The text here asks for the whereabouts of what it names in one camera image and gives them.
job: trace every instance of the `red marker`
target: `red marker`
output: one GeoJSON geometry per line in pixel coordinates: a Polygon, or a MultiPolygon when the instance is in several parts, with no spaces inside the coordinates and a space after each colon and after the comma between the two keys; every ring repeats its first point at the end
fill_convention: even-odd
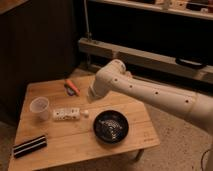
{"type": "Polygon", "coordinates": [[[66,83],[67,85],[73,89],[73,91],[76,93],[76,95],[80,96],[80,91],[78,90],[78,88],[72,83],[72,81],[70,81],[69,79],[66,79],[66,83]]]}

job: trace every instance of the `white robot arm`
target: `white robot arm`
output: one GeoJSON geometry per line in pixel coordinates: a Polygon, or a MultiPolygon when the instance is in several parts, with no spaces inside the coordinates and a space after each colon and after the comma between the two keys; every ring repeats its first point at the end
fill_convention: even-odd
{"type": "MultiPolygon", "coordinates": [[[[105,97],[110,90],[116,91],[164,110],[213,134],[213,97],[136,80],[127,77],[125,72],[124,63],[118,59],[100,69],[96,73],[95,81],[89,87],[89,100],[98,100],[105,97]]],[[[213,155],[210,155],[206,171],[213,170],[211,161],[213,155]]]]}

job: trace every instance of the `paper cup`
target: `paper cup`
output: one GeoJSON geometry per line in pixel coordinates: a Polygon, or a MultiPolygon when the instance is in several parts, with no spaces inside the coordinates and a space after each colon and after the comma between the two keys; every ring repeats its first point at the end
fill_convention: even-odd
{"type": "Polygon", "coordinates": [[[40,119],[47,120],[50,115],[49,100],[46,97],[37,97],[30,103],[30,111],[40,119]]]}

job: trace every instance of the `cable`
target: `cable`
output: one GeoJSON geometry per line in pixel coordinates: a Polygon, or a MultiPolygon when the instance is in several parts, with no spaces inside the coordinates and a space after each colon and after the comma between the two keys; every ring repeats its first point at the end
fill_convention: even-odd
{"type": "Polygon", "coordinates": [[[201,165],[201,170],[202,171],[204,171],[204,164],[203,164],[203,160],[204,160],[204,157],[205,157],[205,155],[208,153],[208,152],[210,152],[210,150],[211,149],[208,149],[208,150],[206,150],[203,154],[202,154],[202,157],[201,157],[201,160],[200,160],[200,165],[201,165]]]}

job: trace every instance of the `metal bowl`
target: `metal bowl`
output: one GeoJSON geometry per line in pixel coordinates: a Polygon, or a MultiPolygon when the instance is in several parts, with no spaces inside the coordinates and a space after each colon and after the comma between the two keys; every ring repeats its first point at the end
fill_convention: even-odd
{"type": "Polygon", "coordinates": [[[126,137],[129,124],[120,112],[107,110],[95,118],[93,129],[100,140],[112,144],[118,143],[126,137]]]}

